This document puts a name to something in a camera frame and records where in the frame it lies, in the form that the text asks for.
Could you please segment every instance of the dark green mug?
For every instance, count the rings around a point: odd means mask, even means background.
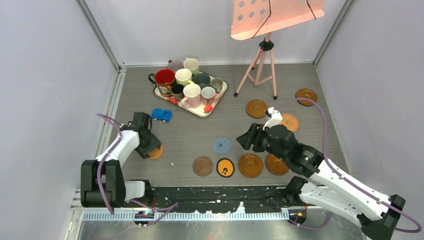
[[[199,85],[200,89],[211,86],[211,76],[206,73],[199,73],[194,75],[193,82]]]

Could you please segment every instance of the tray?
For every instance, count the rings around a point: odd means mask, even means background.
[[[212,80],[212,79],[214,79],[214,78],[216,78],[215,76],[212,76],[212,75],[210,75],[210,74],[209,74],[209,73],[207,73],[207,72],[202,72],[202,71],[201,71],[201,73],[205,73],[205,74],[209,75],[211,80]],[[171,105],[176,106],[176,107],[177,107],[177,108],[179,108],[179,109],[182,109],[182,110],[184,110],[184,111],[186,111],[186,112],[188,112],[188,113],[190,113],[190,114],[193,114],[193,115],[197,116],[198,118],[205,119],[205,118],[208,118],[208,117],[212,114],[212,112],[215,110],[215,108],[216,108],[216,106],[218,105],[218,103],[219,103],[219,102],[223,99],[224,94],[225,94],[225,92],[227,91],[227,89],[228,89],[228,83],[227,83],[226,81],[224,81],[224,80],[223,80],[223,84],[222,84],[222,91],[219,93],[219,94],[221,94],[221,98],[220,98],[218,101],[216,101],[216,102],[214,102],[214,103],[212,104],[213,109],[212,109],[212,111],[210,111],[210,112],[205,112],[205,111],[204,111],[205,104],[203,103],[203,101],[202,101],[202,103],[200,104],[200,106],[198,106],[198,107],[196,107],[196,108],[184,107],[184,106],[183,106],[180,102],[179,102],[178,104],[170,103],[170,102],[168,101],[168,98],[167,98],[167,97],[164,97],[164,96],[162,96],[162,95],[161,95],[161,93],[160,93],[160,91],[159,91],[159,89],[158,89],[158,87],[157,87],[157,86],[155,86],[155,87],[153,88],[153,94],[154,94],[156,97],[158,97],[158,98],[160,98],[160,99],[164,100],[165,102],[167,102],[167,103],[169,103],[169,104],[171,104]]]

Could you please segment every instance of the round coaster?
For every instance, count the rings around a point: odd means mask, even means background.
[[[265,165],[268,171],[274,175],[284,175],[290,171],[286,163],[271,153],[266,156]]]
[[[308,88],[302,88],[302,89],[298,90],[296,92],[296,98],[306,98],[306,99],[310,99],[314,102],[318,101],[317,94],[314,91],[312,91],[311,89],[308,89]],[[297,102],[300,103],[301,105],[307,106],[307,107],[314,105],[312,102],[309,102],[309,101],[306,101],[306,100],[299,100]]]
[[[200,156],[193,162],[193,171],[199,176],[207,176],[214,169],[214,163],[209,157]]]
[[[238,170],[248,178],[256,178],[262,173],[264,164],[258,155],[248,153],[241,156],[238,161]]]
[[[279,122],[279,124],[284,125],[289,131],[296,132],[296,130],[299,128],[298,119],[288,113],[283,113],[281,116],[282,120]]]
[[[267,110],[268,106],[265,102],[261,100],[252,100],[247,103],[246,111],[249,116],[254,119],[261,119],[265,117],[265,110]]]
[[[231,150],[231,140],[226,137],[218,137],[213,143],[213,150],[217,154],[226,154]]]
[[[159,149],[155,148],[148,155],[150,156],[150,159],[158,159],[162,156],[163,153],[164,153],[164,145],[161,144]]]
[[[228,158],[221,158],[216,163],[216,171],[221,177],[229,178],[234,174],[234,163]]]

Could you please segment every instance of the mug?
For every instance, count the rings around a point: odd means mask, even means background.
[[[171,87],[175,84],[175,76],[172,70],[162,69],[156,74],[150,73],[148,80],[157,86],[162,96],[167,98],[171,95]]]
[[[212,105],[214,102],[221,99],[221,94],[216,93],[215,89],[210,86],[207,86],[201,90],[201,96],[203,98],[203,103],[207,105]]]
[[[184,87],[182,91],[184,93],[184,98],[181,100],[183,107],[197,108],[202,103],[201,101],[201,90],[200,86],[197,84],[189,84]]]
[[[206,73],[196,74],[193,78],[193,82],[200,86],[201,89],[211,86],[211,77]]]
[[[183,65],[184,68],[190,70],[190,72],[194,75],[200,72],[199,61],[195,58],[186,58]]]
[[[172,96],[176,100],[178,100],[178,102],[181,102],[181,100],[183,100],[184,98],[183,89],[184,89],[184,86],[181,84],[175,84],[171,87]]]
[[[215,92],[220,94],[223,90],[224,81],[221,78],[214,78],[210,81],[210,86],[215,89]]]
[[[169,60],[168,61],[168,66],[166,67],[167,69],[172,70],[174,73],[176,73],[178,70],[183,69],[184,68],[184,64],[180,61],[172,61]]]
[[[192,81],[192,72],[186,68],[179,69],[175,73],[175,79],[178,84],[183,85],[184,87],[188,84],[194,84]]]

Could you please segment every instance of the music stand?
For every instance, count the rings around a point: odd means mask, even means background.
[[[274,43],[271,33],[296,24],[307,22],[324,16],[325,0],[234,0],[232,15],[231,37],[235,40],[246,40],[258,35],[266,34],[259,44],[252,62],[240,82],[234,97],[240,92],[247,77],[255,86],[272,79],[273,98],[277,99],[276,73],[274,68]],[[265,57],[269,51],[272,75],[259,81]],[[259,61],[255,79],[250,71],[255,69]]]

